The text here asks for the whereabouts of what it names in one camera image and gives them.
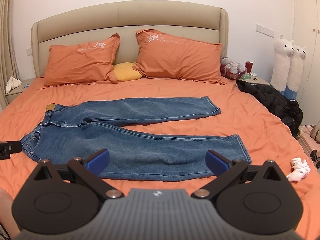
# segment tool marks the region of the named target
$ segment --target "blue denim jeans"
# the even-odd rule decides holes
[[[23,151],[34,161],[67,163],[106,148],[109,166],[102,178],[181,181],[211,176],[205,154],[212,149],[228,159],[251,163],[240,137],[154,135],[121,128],[197,119],[220,114],[208,97],[127,98],[91,101],[78,106],[55,105],[43,121],[21,139]]]

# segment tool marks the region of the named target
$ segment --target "black jacket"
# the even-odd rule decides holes
[[[297,101],[290,101],[271,86],[252,85],[243,80],[237,80],[236,83],[240,91],[253,95],[270,113],[279,117],[290,128],[293,136],[297,135],[303,117]]]

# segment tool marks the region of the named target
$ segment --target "light switch panel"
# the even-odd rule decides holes
[[[258,33],[263,33],[267,36],[270,36],[272,38],[274,38],[275,36],[275,32],[267,27],[264,27],[262,25],[256,24],[256,32]]]
[[[27,48],[26,49],[26,53],[27,53],[27,56],[31,56],[32,55],[32,49],[31,48]]]

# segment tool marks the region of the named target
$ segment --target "black circular motor cover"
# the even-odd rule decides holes
[[[296,228],[303,212],[288,180],[263,178],[227,188],[218,196],[216,208],[229,224],[259,235]]]
[[[66,233],[84,226],[98,212],[98,198],[86,187],[62,180],[50,183],[50,179],[33,185],[26,194],[18,194],[12,205],[12,215],[23,229],[38,234]]]

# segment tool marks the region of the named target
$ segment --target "beige upholstered headboard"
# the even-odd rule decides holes
[[[31,29],[36,76],[44,75],[50,45],[100,41],[114,33],[120,46],[114,64],[136,62],[135,31],[154,28],[175,36],[228,47],[228,14],[219,7],[178,1],[137,0],[99,4],[61,13],[36,22]]]

